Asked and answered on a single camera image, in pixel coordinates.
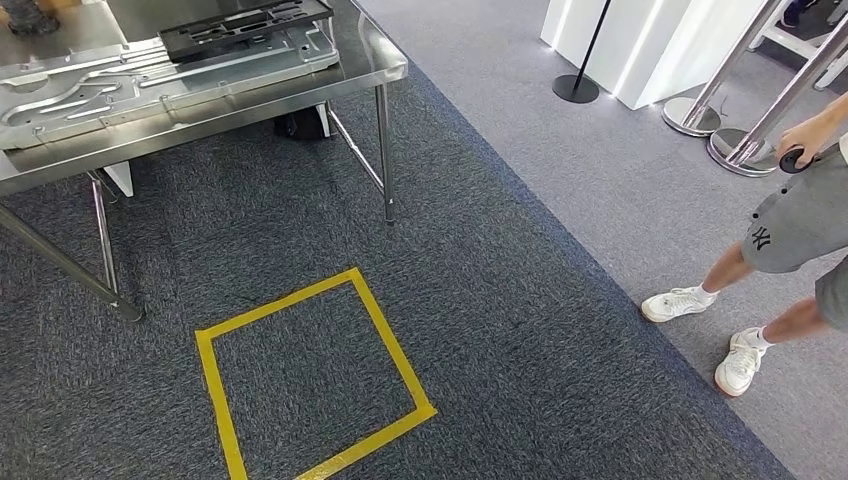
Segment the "yellow tape square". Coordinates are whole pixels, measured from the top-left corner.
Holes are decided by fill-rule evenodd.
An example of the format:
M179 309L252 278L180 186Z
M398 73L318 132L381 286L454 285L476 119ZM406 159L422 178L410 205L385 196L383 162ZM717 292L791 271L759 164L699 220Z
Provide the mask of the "yellow tape square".
M215 359L215 351L212 348L212 339L232 332L237 328L241 328L286 307L290 307L295 303L314 297L331 288L338 287L346 282L353 284L357 295L359 295L360 300L365 305L368 316L371 317L371 321L374 323L380 339L386 346L389 356L391 356L395 367L397 367L403 379L404 385L406 385L407 391L409 391L409 395L412 397L412 401L415 403L415 410L403 416L400 420L380 429L351 445L344 451L298 475L297 478L299 480L320 480L327 478L412 430L436 414L436 409L433 408L424 394L424 389L421 387L418 377L415 376L412 366L409 365L409 360L406 359L406 355L401 350L400 344L398 344L391 328L389 328L388 322L383 317L383 313L377 305L377 300L374 299L374 296L368 289L365 279L362 277L359 269L352 268L314 285L310 285L303 290L294 292L280 300L263 305L205 330L196 330L194 332L197 340L197 350L200 353L200 362L203 367L203 375L206 378L209 397L212 400L212 409L215 412L215 421L218 424L221 448L224 450L227 470L229 470L230 478L233 480L247 479L247 471L245 470L244 461L239 451L235 427L233 426L230 409L227 405L227 397L224 394L224 385L221 381L221 374L218 371L218 361Z

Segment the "white sneaker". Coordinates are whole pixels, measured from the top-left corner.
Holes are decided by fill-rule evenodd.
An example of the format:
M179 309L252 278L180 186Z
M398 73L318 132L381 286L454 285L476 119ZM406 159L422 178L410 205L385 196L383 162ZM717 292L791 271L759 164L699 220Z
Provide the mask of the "white sneaker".
M730 337L730 353L716 368L715 381L722 392L738 397L748 390L754 374L760 371L760 360L765 349L751 346L745 335L756 335L756 328L749 328Z
M696 288L675 288L653 296L642 302L642 314L654 323L664 323L683 315L701 313L713 304L715 298L706 305L701 303L693 293Z

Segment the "black round base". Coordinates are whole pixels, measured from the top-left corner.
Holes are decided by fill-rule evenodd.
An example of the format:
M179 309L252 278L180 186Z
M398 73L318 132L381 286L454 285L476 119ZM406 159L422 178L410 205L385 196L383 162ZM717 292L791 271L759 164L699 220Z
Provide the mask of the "black round base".
M586 77L580 80L580 85L575 89L574 84L576 82L577 75L557 77L554 80L554 93L559 98L571 103L591 103L601 94L598 85Z

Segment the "black bag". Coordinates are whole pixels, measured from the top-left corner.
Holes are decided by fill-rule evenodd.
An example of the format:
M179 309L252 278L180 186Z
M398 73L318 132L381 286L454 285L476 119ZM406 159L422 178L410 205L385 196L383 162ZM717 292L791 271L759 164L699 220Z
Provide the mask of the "black bag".
M323 140L324 123L317 107L287 113L274 119L274 133L295 140Z

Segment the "black handle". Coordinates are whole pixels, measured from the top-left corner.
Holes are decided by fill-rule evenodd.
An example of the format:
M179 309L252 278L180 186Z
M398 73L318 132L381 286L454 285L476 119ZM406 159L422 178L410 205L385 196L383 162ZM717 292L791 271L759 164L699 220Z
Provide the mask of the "black handle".
M812 165L813 163L818 161L817 158L813 158L810 161L810 163L804 165L801 168L798 168L798 167L795 166L795 164L798 162L798 159L801 158L801 155L803 155L803 154L804 154L804 147L800 147L800 146L792 147L791 149L789 149L788 152L786 152L785 154L783 154L782 157L780 157L780 169L783 170L786 173L791 173L791 174L801 173L804 170L810 168L810 165Z

